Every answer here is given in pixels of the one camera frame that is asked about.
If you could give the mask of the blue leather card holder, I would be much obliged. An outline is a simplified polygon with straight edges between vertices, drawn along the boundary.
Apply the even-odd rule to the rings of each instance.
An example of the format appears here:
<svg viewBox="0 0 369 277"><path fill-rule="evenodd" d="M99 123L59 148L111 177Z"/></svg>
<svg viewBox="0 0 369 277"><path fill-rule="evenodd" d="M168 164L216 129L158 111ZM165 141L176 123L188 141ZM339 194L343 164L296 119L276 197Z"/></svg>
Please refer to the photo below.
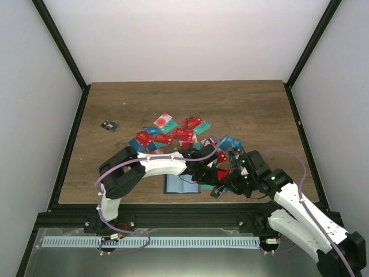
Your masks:
<svg viewBox="0 0 369 277"><path fill-rule="evenodd" d="M164 194L199 194L201 187L190 175L164 175Z"/></svg>

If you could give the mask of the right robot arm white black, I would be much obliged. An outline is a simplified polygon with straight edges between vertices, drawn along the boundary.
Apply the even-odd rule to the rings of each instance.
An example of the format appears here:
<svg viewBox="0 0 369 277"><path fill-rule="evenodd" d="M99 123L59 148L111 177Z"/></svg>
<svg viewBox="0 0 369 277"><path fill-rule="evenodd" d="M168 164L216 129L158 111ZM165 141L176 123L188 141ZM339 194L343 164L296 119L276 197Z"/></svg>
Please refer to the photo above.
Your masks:
<svg viewBox="0 0 369 277"><path fill-rule="evenodd" d="M225 187L250 197L257 190L278 208L257 216L264 233L275 230L305 251L322 276L360 276L367 265L366 242L357 232L349 233L330 219L302 192L301 184L282 169L272 170L258 151L229 151L231 173Z"/></svg>

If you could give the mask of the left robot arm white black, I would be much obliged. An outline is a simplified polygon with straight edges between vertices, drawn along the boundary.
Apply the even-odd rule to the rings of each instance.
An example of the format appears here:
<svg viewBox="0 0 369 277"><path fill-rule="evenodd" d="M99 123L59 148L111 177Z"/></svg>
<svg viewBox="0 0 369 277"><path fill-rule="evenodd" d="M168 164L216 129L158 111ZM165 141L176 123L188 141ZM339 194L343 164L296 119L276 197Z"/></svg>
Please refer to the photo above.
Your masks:
<svg viewBox="0 0 369 277"><path fill-rule="evenodd" d="M181 149L170 154L145 154L128 146L99 167L95 188L99 191L97 225L105 233L118 226L121 198L131 192L140 180L157 175L190 175L200 179L211 173L211 164L218 158L217 147Z"/></svg>

